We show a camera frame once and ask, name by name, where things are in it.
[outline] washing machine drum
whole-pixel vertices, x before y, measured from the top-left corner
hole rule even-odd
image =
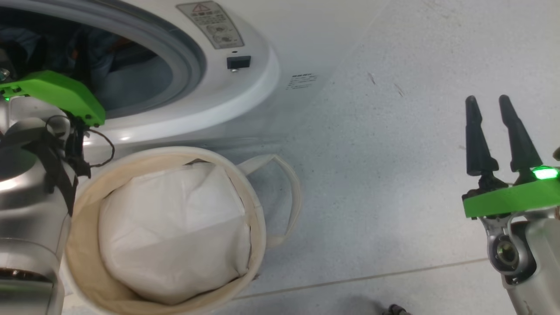
[[[81,81],[107,118],[185,97],[206,67],[186,33],[120,1],[0,0],[0,16],[0,48],[12,63]]]

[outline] floor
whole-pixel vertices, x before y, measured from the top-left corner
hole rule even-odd
[[[559,145],[560,4],[554,0],[393,0],[278,145],[304,186],[304,209],[260,276],[217,314],[513,314],[486,260],[482,225],[464,217],[464,99],[477,96],[498,176],[510,150],[498,97],[509,94],[546,164]],[[290,202],[273,166],[250,177],[267,229]],[[91,314],[67,296],[65,315]]]

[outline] black strap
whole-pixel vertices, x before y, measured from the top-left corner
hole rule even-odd
[[[64,170],[62,157],[58,153],[63,149],[60,139],[53,136],[46,128],[41,127],[9,134],[0,141],[0,149],[13,145],[21,145],[22,149],[39,158],[46,171],[46,191],[53,193],[54,187],[58,187],[68,207],[68,214],[72,216],[78,180],[74,176],[74,180],[70,181]]]

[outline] warning label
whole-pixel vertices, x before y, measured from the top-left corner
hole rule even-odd
[[[313,82],[317,81],[317,75],[313,73],[304,73],[303,75],[294,75],[290,78],[286,90],[305,89],[310,87]]]
[[[230,17],[216,2],[180,4],[177,8],[198,26],[214,48],[234,48],[245,45]]]
[[[211,11],[211,9],[207,6],[204,6],[204,5],[200,4],[200,3],[198,3],[193,9],[193,12],[204,12],[204,11]]]

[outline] white cloth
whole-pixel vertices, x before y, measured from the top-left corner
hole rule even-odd
[[[246,274],[251,251],[241,199],[212,163],[136,177],[113,191],[101,205],[99,247],[117,280],[169,305]]]

